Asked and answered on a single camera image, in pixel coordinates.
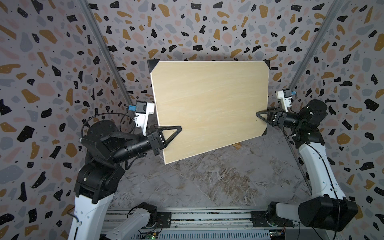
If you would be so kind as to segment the light wooden board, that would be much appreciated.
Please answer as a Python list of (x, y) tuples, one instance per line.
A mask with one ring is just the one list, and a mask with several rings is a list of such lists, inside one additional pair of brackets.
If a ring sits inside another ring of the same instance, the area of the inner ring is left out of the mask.
[(262, 136), (267, 61), (149, 60), (159, 126), (182, 131), (163, 151), (166, 164)]

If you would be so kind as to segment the small wooden easel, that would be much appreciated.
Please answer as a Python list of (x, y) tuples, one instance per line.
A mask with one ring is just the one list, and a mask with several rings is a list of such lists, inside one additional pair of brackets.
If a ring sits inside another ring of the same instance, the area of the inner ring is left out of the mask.
[(232, 146), (233, 146), (236, 150), (239, 150), (239, 149), (242, 148), (242, 143), (232, 144)]

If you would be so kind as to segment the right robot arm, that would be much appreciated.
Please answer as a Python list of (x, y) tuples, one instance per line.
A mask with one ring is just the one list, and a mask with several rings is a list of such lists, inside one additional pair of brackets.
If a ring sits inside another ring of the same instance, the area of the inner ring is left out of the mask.
[(298, 113), (274, 108), (256, 116), (272, 127), (291, 130), (291, 136), (309, 173), (312, 197), (298, 205), (271, 202), (266, 220), (271, 226), (285, 221), (305, 227), (341, 232), (358, 213), (355, 202), (349, 201), (339, 186), (328, 161), (325, 141), (318, 129), (327, 116), (327, 105), (311, 100)]

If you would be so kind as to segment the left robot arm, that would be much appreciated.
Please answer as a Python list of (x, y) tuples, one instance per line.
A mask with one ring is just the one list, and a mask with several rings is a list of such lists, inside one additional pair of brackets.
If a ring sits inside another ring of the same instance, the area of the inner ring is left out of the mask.
[(143, 202), (129, 211), (124, 222), (102, 234), (108, 207), (126, 171), (149, 151), (158, 155), (181, 131), (181, 126), (166, 126), (154, 128), (147, 135), (130, 134), (123, 133), (111, 120), (101, 120), (87, 133), (81, 132), (80, 142), (87, 149), (86, 163), (75, 184), (69, 239), (129, 240), (142, 228), (162, 229), (157, 207)]

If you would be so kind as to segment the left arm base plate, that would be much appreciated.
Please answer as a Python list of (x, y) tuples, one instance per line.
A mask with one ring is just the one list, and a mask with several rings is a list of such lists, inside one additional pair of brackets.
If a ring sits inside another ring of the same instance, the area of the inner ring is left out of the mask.
[(142, 228), (142, 230), (169, 229), (171, 227), (171, 220), (171, 212), (151, 213), (149, 222)]

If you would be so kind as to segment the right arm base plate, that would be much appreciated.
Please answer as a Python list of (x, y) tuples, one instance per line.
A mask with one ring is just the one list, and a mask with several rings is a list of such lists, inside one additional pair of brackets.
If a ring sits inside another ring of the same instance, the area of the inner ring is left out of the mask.
[(251, 222), (254, 228), (283, 228), (283, 227), (294, 227), (292, 221), (289, 220), (268, 220), (268, 211), (251, 211)]

